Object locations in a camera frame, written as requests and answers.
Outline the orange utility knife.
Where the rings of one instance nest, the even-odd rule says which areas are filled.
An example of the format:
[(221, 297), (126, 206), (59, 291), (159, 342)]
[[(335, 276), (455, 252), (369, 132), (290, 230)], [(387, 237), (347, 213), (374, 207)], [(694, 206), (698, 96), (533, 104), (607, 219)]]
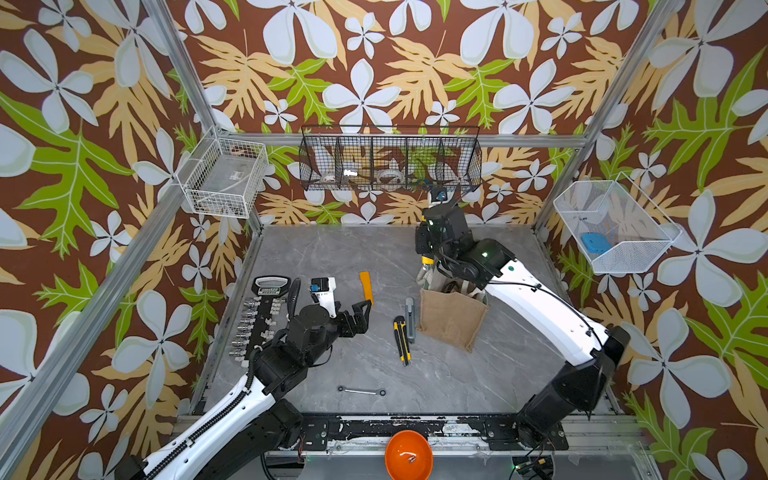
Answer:
[(359, 274), (359, 278), (365, 299), (374, 303), (373, 285), (370, 273), (363, 271)]

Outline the grey utility knife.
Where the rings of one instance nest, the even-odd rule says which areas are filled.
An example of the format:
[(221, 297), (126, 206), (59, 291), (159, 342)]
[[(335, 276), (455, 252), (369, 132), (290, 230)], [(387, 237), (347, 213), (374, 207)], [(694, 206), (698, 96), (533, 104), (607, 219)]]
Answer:
[(415, 300), (412, 297), (405, 299), (406, 326), (409, 330), (415, 327)]

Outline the green burlap Christmas tote bag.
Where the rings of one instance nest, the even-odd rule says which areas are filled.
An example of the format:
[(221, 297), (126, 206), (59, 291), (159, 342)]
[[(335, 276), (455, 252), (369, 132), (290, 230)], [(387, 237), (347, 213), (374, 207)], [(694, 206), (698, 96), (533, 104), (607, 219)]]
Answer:
[(467, 280), (448, 278), (435, 265), (423, 264), (418, 330), (471, 353), (489, 310), (486, 292)]

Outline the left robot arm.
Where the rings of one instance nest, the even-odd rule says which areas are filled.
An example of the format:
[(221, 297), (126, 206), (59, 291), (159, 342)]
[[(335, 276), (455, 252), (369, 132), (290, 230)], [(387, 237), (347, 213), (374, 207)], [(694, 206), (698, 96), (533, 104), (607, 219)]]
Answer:
[(202, 417), (168, 445), (141, 459), (130, 456), (114, 470), (116, 479), (222, 478), (250, 459), (298, 438), (303, 417), (285, 395), (306, 379), (338, 338), (369, 328), (369, 300), (334, 318), (319, 304), (292, 317), (273, 339), (255, 350), (246, 373)]

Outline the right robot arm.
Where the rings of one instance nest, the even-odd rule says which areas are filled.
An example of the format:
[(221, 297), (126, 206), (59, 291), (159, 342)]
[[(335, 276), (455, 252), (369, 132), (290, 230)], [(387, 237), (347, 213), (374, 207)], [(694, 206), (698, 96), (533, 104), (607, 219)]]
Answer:
[(454, 202), (423, 210), (415, 249), (448, 278), (466, 280), (513, 308), (562, 354), (564, 366), (515, 414), (519, 443), (538, 448), (574, 411), (594, 411), (630, 343), (626, 330), (608, 329), (578, 311), (497, 240), (475, 239)]

